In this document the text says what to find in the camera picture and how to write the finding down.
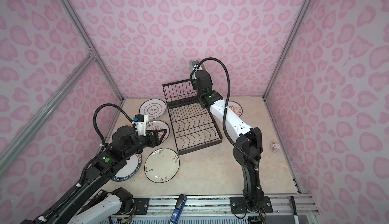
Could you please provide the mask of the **white plate dark green rim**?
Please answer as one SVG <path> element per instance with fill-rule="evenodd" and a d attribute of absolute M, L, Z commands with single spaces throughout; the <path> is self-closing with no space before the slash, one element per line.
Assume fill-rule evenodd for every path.
<path fill-rule="evenodd" d="M 141 165 L 142 155 L 136 154 L 127 160 L 126 165 L 111 180 L 115 182 L 127 181 L 139 171 Z"/>

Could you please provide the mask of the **blue handled tool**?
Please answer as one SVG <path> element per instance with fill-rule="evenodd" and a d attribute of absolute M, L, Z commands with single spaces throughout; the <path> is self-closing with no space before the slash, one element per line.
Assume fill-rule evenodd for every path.
<path fill-rule="evenodd" d="M 177 202 L 174 207 L 173 214 L 170 218 L 169 224 L 177 224 L 179 221 L 179 218 L 182 214 L 183 208 L 185 207 L 185 203 L 187 201 L 187 196 L 184 194 L 180 194 Z"/>

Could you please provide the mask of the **aluminium mounting rail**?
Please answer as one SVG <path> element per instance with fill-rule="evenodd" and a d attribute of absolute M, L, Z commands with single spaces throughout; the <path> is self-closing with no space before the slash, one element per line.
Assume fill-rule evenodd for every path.
<path fill-rule="evenodd" d="M 313 197 L 307 194 L 266 196 L 263 210 L 249 212 L 239 195 L 187 196 L 178 224 L 294 224 L 290 197 L 294 196 L 300 224 L 321 224 Z M 119 197 L 107 195 L 98 204 L 77 211 L 70 224 L 163 224 L 169 223 L 178 196 L 144 196 L 130 201 L 127 209 Z"/>

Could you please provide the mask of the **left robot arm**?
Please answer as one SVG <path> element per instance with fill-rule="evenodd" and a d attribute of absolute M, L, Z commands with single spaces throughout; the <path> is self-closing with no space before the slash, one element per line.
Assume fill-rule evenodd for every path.
<path fill-rule="evenodd" d="M 23 224 L 67 224 L 87 200 L 112 177 L 114 177 L 133 155 L 145 148 L 154 148 L 162 143 L 167 130 L 147 130 L 139 133 L 135 127 L 120 127 L 112 135 L 109 149 L 99 153 L 88 163 L 79 181 L 55 204 L 34 220 Z"/>

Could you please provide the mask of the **right orange sunburst plate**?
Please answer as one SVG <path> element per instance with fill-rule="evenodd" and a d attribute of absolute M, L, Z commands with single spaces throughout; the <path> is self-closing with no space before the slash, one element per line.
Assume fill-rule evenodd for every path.
<path fill-rule="evenodd" d="M 228 106 L 238 117 L 243 114 L 243 107 L 239 103 L 235 101 L 229 101 Z"/>

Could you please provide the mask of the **orange sunburst plate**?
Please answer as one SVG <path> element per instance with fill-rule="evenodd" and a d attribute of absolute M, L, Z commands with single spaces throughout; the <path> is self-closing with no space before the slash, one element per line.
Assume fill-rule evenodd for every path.
<path fill-rule="evenodd" d="M 146 130 L 158 130 L 158 129 L 167 129 L 168 137 L 170 135 L 170 127 L 168 124 L 161 120 L 150 121 L 146 125 Z"/>
<path fill-rule="evenodd" d="M 229 101 L 228 106 L 238 117 L 243 114 L 243 107 L 239 103 L 235 101 Z"/>

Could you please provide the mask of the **aluminium frame bars left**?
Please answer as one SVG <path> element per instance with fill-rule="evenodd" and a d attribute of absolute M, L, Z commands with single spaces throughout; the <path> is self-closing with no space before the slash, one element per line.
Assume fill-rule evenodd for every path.
<path fill-rule="evenodd" d="M 11 143 L 11 146 L 8 147 L 5 152 L 1 155 L 1 176 L 9 170 L 12 164 L 16 159 L 21 155 L 23 150 L 30 143 L 32 138 L 38 133 L 38 131 L 43 127 L 47 120 L 51 117 L 54 111 L 59 107 L 59 105 L 64 101 L 68 96 L 70 91 L 74 88 L 76 83 L 81 79 L 89 67 L 96 63 L 105 79 L 107 80 L 112 91 L 115 93 L 115 96 L 119 100 L 119 106 L 124 105 L 125 98 L 120 92 L 117 84 L 115 83 L 113 77 L 109 73 L 107 66 L 104 64 L 99 52 L 97 51 L 96 46 L 93 44 L 91 36 L 87 32 L 86 27 L 81 21 L 81 18 L 74 9 L 74 6 L 71 0 L 59 0 L 63 9 L 67 13 L 71 22 L 73 23 L 75 29 L 80 35 L 82 41 L 86 44 L 89 54 L 83 60 L 81 65 L 73 70 L 69 78 L 59 87 L 59 89 L 49 98 L 49 100 L 40 108 L 40 110 L 35 114 L 33 119 L 21 130 L 21 132 L 14 138 Z"/>

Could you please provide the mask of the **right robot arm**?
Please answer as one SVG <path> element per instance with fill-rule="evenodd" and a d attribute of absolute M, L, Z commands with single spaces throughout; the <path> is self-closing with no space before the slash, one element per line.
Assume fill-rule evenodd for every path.
<path fill-rule="evenodd" d="M 259 162 L 263 152 L 261 130 L 243 122 L 229 108 L 229 103 L 213 90 L 212 79 L 207 71 L 194 70 L 190 78 L 201 107 L 222 122 L 223 132 L 234 147 L 233 156 L 242 167 L 243 196 L 247 211 L 263 210 L 261 204 L 264 192 L 259 177 Z"/>

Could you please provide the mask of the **left orange sunburst plate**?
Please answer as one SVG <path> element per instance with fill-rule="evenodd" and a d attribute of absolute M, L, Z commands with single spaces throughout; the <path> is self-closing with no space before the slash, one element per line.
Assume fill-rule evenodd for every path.
<path fill-rule="evenodd" d="M 168 124 L 161 120 L 150 121 L 146 125 L 146 130 L 158 130 L 158 129 L 167 129 L 168 137 L 170 135 L 170 127 Z"/>

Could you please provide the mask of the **small red white packet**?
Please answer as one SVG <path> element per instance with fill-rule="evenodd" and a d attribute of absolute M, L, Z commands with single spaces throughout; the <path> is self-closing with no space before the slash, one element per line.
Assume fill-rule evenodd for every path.
<path fill-rule="evenodd" d="M 279 143 L 271 142 L 270 143 L 270 151 L 273 153 L 279 153 L 281 150 L 281 146 Z"/>

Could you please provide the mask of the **cream floral plate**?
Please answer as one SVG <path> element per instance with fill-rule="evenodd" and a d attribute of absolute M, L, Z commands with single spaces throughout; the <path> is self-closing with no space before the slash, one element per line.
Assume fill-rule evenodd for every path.
<path fill-rule="evenodd" d="M 170 181 L 178 172 L 180 159 L 172 149 L 161 148 L 152 152 L 145 164 L 145 176 L 154 183 Z"/>

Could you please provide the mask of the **aluminium frame bar right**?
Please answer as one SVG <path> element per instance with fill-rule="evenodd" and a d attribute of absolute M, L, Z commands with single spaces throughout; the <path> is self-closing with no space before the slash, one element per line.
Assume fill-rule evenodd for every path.
<path fill-rule="evenodd" d="M 278 61 L 276 63 L 275 69 L 274 69 L 273 73 L 271 74 L 269 84 L 265 90 L 263 97 L 262 97 L 264 101 L 267 101 L 267 99 L 269 98 L 271 90 L 272 90 L 274 84 L 276 83 L 276 79 L 278 77 L 278 74 L 280 73 L 281 67 L 282 67 L 283 63 L 285 62 L 286 57 L 287 57 L 290 49 L 292 48 L 294 40 L 297 37 L 299 30 L 304 22 L 304 19 L 306 18 L 306 15 L 308 14 L 309 9 L 312 6 L 313 2 L 314 2 L 314 0 L 303 0 L 301 8 L 299 9 L 299 11 L 296 14 L 296 17 L 292 23 L 292 27 L 288 33 L 285 44 L 283 45 L 283 49 L 281 51 L 281 54 L 280 54 Z"/>

